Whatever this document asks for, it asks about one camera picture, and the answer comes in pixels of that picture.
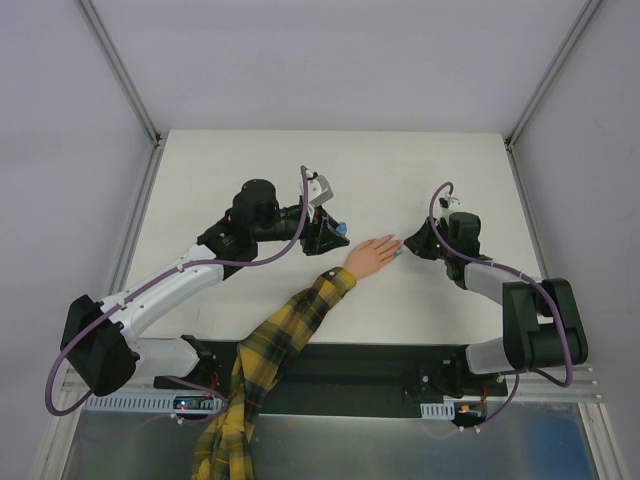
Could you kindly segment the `blue nail polish bottle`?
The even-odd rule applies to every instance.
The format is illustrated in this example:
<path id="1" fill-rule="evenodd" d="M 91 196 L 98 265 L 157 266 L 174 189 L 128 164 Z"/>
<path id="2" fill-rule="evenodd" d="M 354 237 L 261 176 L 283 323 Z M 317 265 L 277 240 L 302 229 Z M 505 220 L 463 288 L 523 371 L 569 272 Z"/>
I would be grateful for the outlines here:
<path id="1" fill-rule="evenodd" d="M 347 234 L 348 231 L 348 227 L 347 224 L 345 222 L 340 222 L 336 227 L 335 230 L 338 234 L 345 236 Z"/>

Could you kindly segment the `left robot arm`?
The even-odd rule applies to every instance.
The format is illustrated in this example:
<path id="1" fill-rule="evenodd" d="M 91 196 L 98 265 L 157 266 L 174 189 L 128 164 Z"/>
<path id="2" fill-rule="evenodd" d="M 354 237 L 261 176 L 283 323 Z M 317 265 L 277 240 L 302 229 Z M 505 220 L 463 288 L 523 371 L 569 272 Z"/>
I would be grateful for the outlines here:
<path id="1" fill-rule="evenodd" d="M 113 394 L 134 378 L 212 386 L 220 366 L 202 341 L 187 334 L 150 339 L 144 332 L 200 291 L 260 265 L 262 242 L 299 244 L 307 256 L 348 246 L 345 225 L 323 207 L 333 196 L 329 182 L 305 175 L 299 201 L 289 207 L 279 205 L 271 182 L 247 181 L 224 216 L 161 272 L 100 301 L 83 295 L 72 302 L 61 351 L 93 395 Z"/>

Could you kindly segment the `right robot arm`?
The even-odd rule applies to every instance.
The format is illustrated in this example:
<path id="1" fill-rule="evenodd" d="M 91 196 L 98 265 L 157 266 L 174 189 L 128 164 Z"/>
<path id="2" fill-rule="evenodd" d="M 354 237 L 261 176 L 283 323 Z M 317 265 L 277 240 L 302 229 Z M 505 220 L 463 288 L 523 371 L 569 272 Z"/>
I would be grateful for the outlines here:
<path id="1" fill-rule="evenodd" d="M 488 374 L 531 372 L 562 388 L 572 385 L 574 367 L 586 362 L 588 343 L 570 283 L 535 279 L 480 253 L 481 221 L 474 214 L 428 217 L 404 240 L 417 257 L 440 260 L 459 288 L 501 307 L 499 337 L 462 348 L 450 369 L 452 387 L 473 394 Z"/>

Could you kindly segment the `mannequin hand with nails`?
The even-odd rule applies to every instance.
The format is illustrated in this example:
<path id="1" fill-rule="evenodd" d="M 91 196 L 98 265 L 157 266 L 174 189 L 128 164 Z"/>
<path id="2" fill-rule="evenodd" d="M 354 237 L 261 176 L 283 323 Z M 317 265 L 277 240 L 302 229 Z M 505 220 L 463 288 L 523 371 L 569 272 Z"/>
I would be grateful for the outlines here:
<path id="1" fill-rule="evenodd" d="M 390 264 L 402 248 L 402 241 L 393 235 L 367 240 L 348 254 L 342 268 L 360 281 Z"/>

